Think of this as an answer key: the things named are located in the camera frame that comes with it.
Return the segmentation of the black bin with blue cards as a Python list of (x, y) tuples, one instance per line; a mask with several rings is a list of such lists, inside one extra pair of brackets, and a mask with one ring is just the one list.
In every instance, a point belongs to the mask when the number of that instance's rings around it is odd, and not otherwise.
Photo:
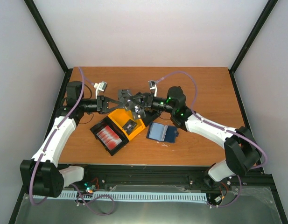
[(142, 118), (145, 127), (149, 126), (153, 121), (160, 117), (160, 115), (160, 111), (145, 111), (145, 117)]

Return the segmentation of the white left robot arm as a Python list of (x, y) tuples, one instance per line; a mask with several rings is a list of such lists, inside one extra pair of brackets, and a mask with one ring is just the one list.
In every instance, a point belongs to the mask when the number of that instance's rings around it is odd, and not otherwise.
[(107, 114), (123, 106), (121, 102), (103, 95), (85, 99), (84, 83), (80, 81), (67, 84), (65, 101), (66, 105), (58, 109), (53, 127), (40, 149), (30, 160), (23, 160), (20, 164), (23, 186), (30, 197), (36, 195), (56, 198), (63, 188), (72, 183), (82, 188), (88, 187), (91, 184), (91, 175), (83, 167), (58, 169), (60, 155), (84, 113)]

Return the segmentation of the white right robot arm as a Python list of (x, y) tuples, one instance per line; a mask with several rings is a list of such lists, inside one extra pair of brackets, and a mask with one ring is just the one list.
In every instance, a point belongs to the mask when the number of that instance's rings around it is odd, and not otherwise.
[(208, 183), (234, 175), (244, 176), (255, 169), (255, 164), (264, 156), (248, 128), (223, 126), (196, 113), (186, 105), (186, 96), (179, 86), (169, 88), (166, 98), (143, 93), (130, 97), (128, 103), (137, 119), (144, 117), (146, 111), (167, 112), (177, 128), (198, 134), (222, 147), (225, 159), (209, 168), (204, 178)]

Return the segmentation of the black VIP card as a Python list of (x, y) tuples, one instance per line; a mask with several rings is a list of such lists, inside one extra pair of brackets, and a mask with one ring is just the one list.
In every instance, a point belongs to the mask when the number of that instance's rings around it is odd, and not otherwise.
[(118, 90), (118, 100), (122, 103), (126, 111), (132, 113), (134, 120), (143, 119), (146, 117), (141, 97), (132, 95), (129, 89)]

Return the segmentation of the blue card holder wallet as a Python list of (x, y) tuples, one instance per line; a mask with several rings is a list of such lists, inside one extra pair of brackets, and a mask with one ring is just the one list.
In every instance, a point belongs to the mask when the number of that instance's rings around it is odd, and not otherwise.
[(149, 126), (146, 138), (158, 142), (175, 143), (178, 136), (177, 127), (153, 122)]

